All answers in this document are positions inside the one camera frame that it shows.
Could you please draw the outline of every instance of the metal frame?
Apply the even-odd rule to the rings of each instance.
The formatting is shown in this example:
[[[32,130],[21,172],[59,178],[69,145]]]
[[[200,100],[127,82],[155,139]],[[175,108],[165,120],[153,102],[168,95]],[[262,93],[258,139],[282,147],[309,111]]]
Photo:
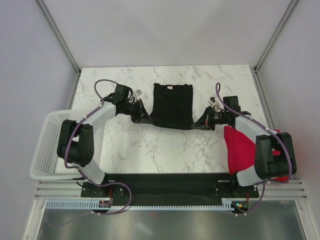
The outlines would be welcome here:
[[[36,200],[61,199],[61,200],[88,200],[91,198],[81,197],[82,188],[76,184],[75,180],[54,180],[41,181],[35,193]],[[263,201],[306,201],[307,194],[305,192],[302,181],[291,180],[287,184],[273,183],[265,185],[265,193]],[[243,198],[223,198],[223,200],[242,201]]]
[[[66,57],[68,58],[68,60],[70,61],[74,71],[76,72],[76,74],[78,76],[80,76],[81,74],[81,69],[79,67],[79,65],[77,64],[74,56],[72,55],[64,37],[62,36],[55,20],[53,19],[47,5],[45,4],[45,2],[43,0],[34,0],[34,2],[37,4],[37,6],[39,7],[39,9],[42,12],[43,17],[45,18],[46,22],[48,23],[48,25],[50,26],[54,36],[56,37],[58,43],[61,46],[61,49],[63,50],[63,52],[65,53]]]
[[[72,67],[78,75],[77,81],[74,86],[74,91],[68,105],[69,109],[72,107],[73,100],[76,94],[76,90],[79,83],[79,78],[81,74],[80,67],[78,66],[76,60],[74,59],[65,39],[63,38],[57,24],[55,23],[52,15],[44,0],[34,0],[38,7],[40,8],[43,16],[51,27],[56,39],[58,40],[62,50],[68,57]],[[298,5],[300,0],[291,0],[287,9],[285,10],[281,20],[279,21],[276,29],[274,30],[271,38],[269,39],[261,57],[259,58],[256,66],[251,67],[251,73],[254,80],[255,87],[258,92],[259,100],[262,105],[263,113],[265,115],[267,125],[269,128],[276,128],[275,119],[272,115],[272,111],[268,105],[268,100],[265,95],[262,79],[259,74],[259,69],[261,68],[264,60],[268,56],[272,46],[275,44],[279,34],[284,29],[289,17],[293,13],[295,7]],[[26,226],[26,230],[23,236],[23,240],[27,239],[37,239],[37,235],[40,230],[41,221],[44,215],[44,210],[46,208],[47,200],[49,199],[60,199],[60,200],[88,200],[88,198],[82,198],[81,188],[76,184],[75,180],[55,180],[55,181],[41,181],[38,185],[35,200],[32,206],[31,214]],[[238,198],[223,198],[222,200],[238,201],[243,200]],[[288,184],[266,184],[265,195],[262,199],[263,201],[295,201],[298,214],[303,226],[303,230],[308,240],[320,240],[319,231],[317,225],[312,216],[312,209],[309,205],[309,201],[305,190],[303,188],[302,181],[291,180]]]
[[[278,25],[276,26],[276,28],[275,28],[275,30],[274,30],[269,42],[267,43],[265,49],[263,50],[263,53],[262,53],[260,59],[258,60],[256,66],[255,66],[255,70],[258,71],[261,68],[261,66],[264,63],[264,61],[265,61],[270,49],[275,44],[279,34],[284,29],[284,26],[286,25],[289,17],[293,13],[293,11],[296,8],[296,6],[297,6],[299,1],[300,0],[291,0],[291,2],[289,3],[289,5],[286,8],[284,14],[282,15],[281,20],[279,21]]]

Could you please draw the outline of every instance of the gray wall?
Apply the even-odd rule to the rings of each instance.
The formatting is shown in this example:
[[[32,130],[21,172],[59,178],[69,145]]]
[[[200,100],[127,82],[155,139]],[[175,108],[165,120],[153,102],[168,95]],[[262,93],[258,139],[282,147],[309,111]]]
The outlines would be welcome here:
[[[22,238],[45,116],[68,106],[76,74],[33,0],[0,1],[0,239]]]
[[[82,67],[255,65],[290,0],[44,0]]]
[[[262,65],[276,126],[293,137],[297,173],[320,226],[320,1],[300,1]]]

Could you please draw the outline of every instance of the marble table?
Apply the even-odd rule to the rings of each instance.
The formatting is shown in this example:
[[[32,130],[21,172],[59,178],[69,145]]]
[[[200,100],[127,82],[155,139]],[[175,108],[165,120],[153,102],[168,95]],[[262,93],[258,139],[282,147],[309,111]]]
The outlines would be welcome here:
[[[261,103],[248,65],[149,66],[84,68],[72,109],[91,110],[99,103],[94,83],[110,79],[140,89],[145,109],[153,108],[154,83],[193,85],[193,120],[203,114],[208,100],[221,83],[220,94],[237,95],[243,111],[249,111],[266,124]],[[102,96],[115,85],[100,82]],[[215,131],[167,129],[150,124],[134,124],[130,117],[118,115],[105,125],[101,169],[107,173],[222,173],[228,171],[224,126]]]

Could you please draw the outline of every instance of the purple cable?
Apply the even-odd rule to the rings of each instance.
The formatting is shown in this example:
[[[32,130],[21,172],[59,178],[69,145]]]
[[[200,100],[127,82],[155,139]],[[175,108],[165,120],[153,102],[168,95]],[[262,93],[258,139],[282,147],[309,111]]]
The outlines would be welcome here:
[[[120,213],[124,212],[126,210],[126,208],[129,206],[129,204],[131,203],[132,192],[131,192],[130,188],[128,187],[128,185],[126,185],[125,183],[115,181],[115,182],[110,182],[110,183],[106,183],[106,184],[97,184],[97,183],[91,181],[90,179],[88,179],[88,177],[80,169],[78,171],[79,171],[79,173],[81,174],[82,177],[84,177],[85,179],[88,180],[88,182],[90,182],[91,184],[93,184],[93,185],[95,185],[95,186],[97,186],[99,188],[104,188],[104,187],[108,187],[108,186],[112,186],[112,185],[121,185],[121,186],[124,186],[126,189],[128,189],[128,191],[129,191],[129,200],[128,200],[128,202],[126,203],[126,205],[123,208],[121,208],[121,209],[119,209],[117,211],[113,211],[113,212],[105,212],[105,213],[101,212],[100,215],[120,214]]]
[[[251,211],[253,211],[257,206],[258,204],[261,202],[262,198],[264,197],[265,195],[265,190],[266,190],[266,185],[264,183],[262,183],[262,192],[261,192],[261,195],[259,197],[259,200],[256,202],[256,204],[251,208],[249,209],[246,214],[250,213]]]
[[[282,147],[283,151],[284,151],[284,154],[285,154],[285,157],[286,157],[286,160],[288,162],[288,167],[289,167],[289,173],[288,173],[288,177],[286,180],[284,181],[278,181],[278,180],[274,180],[274,179],[270,179],[271,181],[273,182],[277,182],[277,183],[288,183],[289,180],[291,179],[292,177],[292,164],[291,164],[291,160],[290,160],[290,156],[289,156],[289,153],[288,153],[288,150],[286,148],[286,146],[284,145],[284,143],[281,141],[281,139],[276,135],[274,134],[272,131],[268,130],[264,125],[262,125],[260,122],[258,122],[257,120],[255,119],[252,119],[246,115],[243,115],[242,113],[240,112],[237,112],[235,110],[233,110],[232,108],[230,108],[228,105],[226,105],[224,103],[224,101],[221,99],[220,95],[219,95],[219,92],[220,92],[220,88],[221,88],[221,84],[220,82],[217,82],[217,84],[215,85],[215,92],[216,92],[216,95],[218,97],[218,99],[220,100],[220,102],[223,104],[223,106],[228,109],[230,112],[233,112],[234,114],[237,114],[245,119],[248,119],[249,121],[255,123],[256,125],[258,125],[260,128],[262,128],[264,131],[266,131],[268,134],[270,134],[271,136],[273,136],[277,141],[278,143],[280,144],[280,146]]]
[[[112,80],[109,80],[109,79],[100,79],[98,81],[96,81],[94,83],[94,91],[95,93],[97,94],[97,96],[100,98],[100,101],[101,101],[101,107],[105,104],[105,101],[104,101],[104,98],[98,93],[98,90],[97,90],[97,84],[100,83],[100,82],[111,82],[111,83],[114,83],[114,84],[118,84],[116,81],[112,81]],[[74,139],[75,135],[76,135],[76,132],[78,130],[78,128],[80,127],[80,125],[86,120],[88,119],[89,117],[91,117],[93,114],[95,114],[100,108],[100,106],[97,107],[96,109],[94,109],[93,111],[91,111],[87,116],[85,116],[83,119],[81,119],[79,121],[79,123],[75,126],[73,132],[71,133],[71,136],[70,136],[70,140],[66,146],[66,150],[65,150],[65,154],[64,154],[64,166],[66,169],[78,169],[76,166],[68,166],[68,154],[69,154],[69,150],[70,150],[70,147],[71,147],[71,143],[72,143],[72,139]]]
[[[110,183],[106,183],[106,184],[97,184],[97,183],[91,181],[77,166],[68,166],[68,160],[67,160],[67,159],[68,159],[68,154],[69,154],[69,150],[70,150],[70,146],[71,146],[72,140],[73,140],[73,138],[75,137],[78,128],[81,126],[81,124],[82,124],[86,119],[88,119],[88,118],[91,117],[93,114],[95,114],[97,111],[99,111],[99,110],[102,108],[102,106],[104,105],[104,103],[105,103],[104,99],[102,98],[102,96],[101,96],[101,95],[98,93],[98,91],[97,91],[97,83],[103,82],[103,81],[105,81],[105,82],[111,82],[111,83],[114,83],[114,84],[118,84],[117,82],[112,81],[112,80],[109,80],[109,79],[100,79],[100,80],[98,80],[98,81],[96,81],[96,82],[94,83],[94,91],[95,91],[95,93],[98,95],[98,97],[100,98],[101,106],[98,106],[98,107],[95,108],[93,111],[91,111],[88,115],[86,115],[83,119],[81,119],[81,120],[78,122],[78,124],[75,126],[74,130],[73,130],[72,133],[71,133],[69,142],[68,142],[68,144],[67,144],[67,146],[66,146],[65,155],[64,155],[64,166],[65,166],[67,169],[77,169],[77,170],[79,171],[79,173],[80,173],[86,180],[88,180],[88,182],[90,182],[91,184],[93,184],[93,185],[95,185],[95,186],[97,186],[97,187],[102,188],[102,187],[108,187],[108,186],[112,186],[112,185],[122,185],[122,186],[124,186],[126,189],[128,189],[128,191],[129,191],[129,200],[128,200],[127,204],[126,204],[123,208],[121,208],[121,209],[119,209],[119,210],[117,210],[117,211],[113,211],[113,212],[105,212],[105,213],[97,213],[97,212],[95,212],[97,215],[114,215],[114,214],[119,214],[119,213],[124,212],[124,211],[126,210],[126,208],[130,205],[131,200],[132,200],[132,192],[131,192],[130,188],[129,188],[125,183],[122,183],[122,182],[110,182]],[[46,222],[50,227],[52,227],[52,228],[61,228],[61,227],[65,226],[65,225],[67,225],[67,224],[69,224],[69,223],[72,223],[73,221],[75,221],[75,220],[77,220],[77,219],[79,219],[79,218],[81,218],[81,217],[83,217],[83,216],[86,216],[86,215],[88,215],[88,214],[90,214],[90,213],[92,213],[92,212],[83,213],[83,214],[79,215],[78,217],[76,217],[76,218],[74,218],[74,219],[72,219],[72,220],[70,220],[70,221],[67,221],[67,222],[65,222],[64,224],[61,224],[61,225],[53,225],[53,224],[49,223],[48,217],[47,217],[48,214],[46,214],[46,216],[45,216],[45,222]]]

